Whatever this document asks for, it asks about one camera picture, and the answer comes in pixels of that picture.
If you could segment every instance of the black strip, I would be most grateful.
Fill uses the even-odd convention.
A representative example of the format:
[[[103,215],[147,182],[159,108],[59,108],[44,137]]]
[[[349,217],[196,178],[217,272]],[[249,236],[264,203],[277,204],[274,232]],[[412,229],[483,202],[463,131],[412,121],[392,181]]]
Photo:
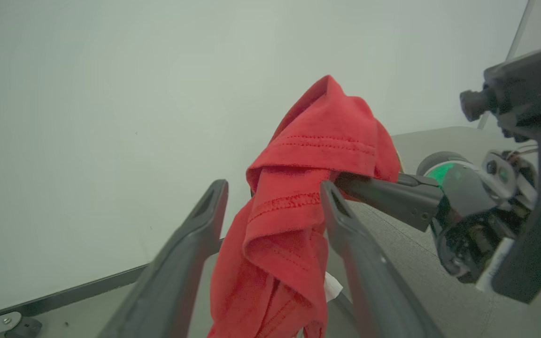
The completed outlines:
[[[223,238],[219,240],[216,252],[221,250],[222,244]],[[94,280],[93,282],[88,282],[64,291],[53,293],[52,295],[37,298],[36,300],[24,302],[16,306],[4,308],[3,310],[0,310],[0,316],[9,312],[17,311],[22,313],[22,316],[33,317],[40,315],[41,313],[56,310],[56,308],[66,306],[74,302],[101,295],[102,293],[135,283],[146,267],[147,264],[141,265],[141,267],[119,272],[112,276],[104,277]]]

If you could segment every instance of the gray floor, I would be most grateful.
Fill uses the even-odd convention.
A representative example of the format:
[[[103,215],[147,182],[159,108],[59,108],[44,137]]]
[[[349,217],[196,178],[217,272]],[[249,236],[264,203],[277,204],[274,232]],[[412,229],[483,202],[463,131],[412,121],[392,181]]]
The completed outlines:
[[[414,172],[423,158],[440,150],[459,152],[477,163],[490,148],[518,146],[497,133],[462,127],[397,135],[393,139],[408,172]],[[541,294],[532,304],[525,305],[500,295],[482,293],[473,285],[460,284],[441,267],[429,232],[421,233],[367,205],[351,205],[446,337],[541,336]],[[212,324],[209,285],[215,259],[215,256],[211,257],[202,272],[189,338],[206,336]],[[340,280],[348,295],[343,263],[335,253],[329,256],[328,271]],[[38,316],[44,325],[41,337],[95,337],[129,288],[123,287]],[[356,337],[351,323],[331,302],[329,316],[328,338]]]

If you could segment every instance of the bolt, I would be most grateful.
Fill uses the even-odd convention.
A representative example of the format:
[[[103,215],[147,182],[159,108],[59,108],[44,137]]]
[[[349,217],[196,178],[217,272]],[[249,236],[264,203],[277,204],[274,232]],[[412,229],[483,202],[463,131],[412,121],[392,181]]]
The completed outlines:
[[[496,171],[498,171],[498,165],[496,165],[496,161],[491,160],[486,165],[486,171],[490,175],[494,175]]]

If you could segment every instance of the red fabric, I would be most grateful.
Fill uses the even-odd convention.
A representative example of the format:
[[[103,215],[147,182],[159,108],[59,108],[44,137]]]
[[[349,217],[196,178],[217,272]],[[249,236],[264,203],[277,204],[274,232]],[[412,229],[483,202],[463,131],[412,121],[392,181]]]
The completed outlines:
[[[209,338],[325,336],[328,248],[320,182],[341,171],[395,182],[399,162],[363,99],[331,76],[290,109],[247,169],[255,192],[235,216],[210,286]]]

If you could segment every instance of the red cloth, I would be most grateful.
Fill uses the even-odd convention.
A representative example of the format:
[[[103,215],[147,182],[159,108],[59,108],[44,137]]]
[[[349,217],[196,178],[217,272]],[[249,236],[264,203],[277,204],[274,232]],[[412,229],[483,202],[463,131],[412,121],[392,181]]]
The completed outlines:
[[[331,76],[290,109],[247,169],[255,192],[235,216],[210,286],[209,338],[325,336],[327,241],[320,182],[341,171],[395,182],[399,162],[363,99]]]

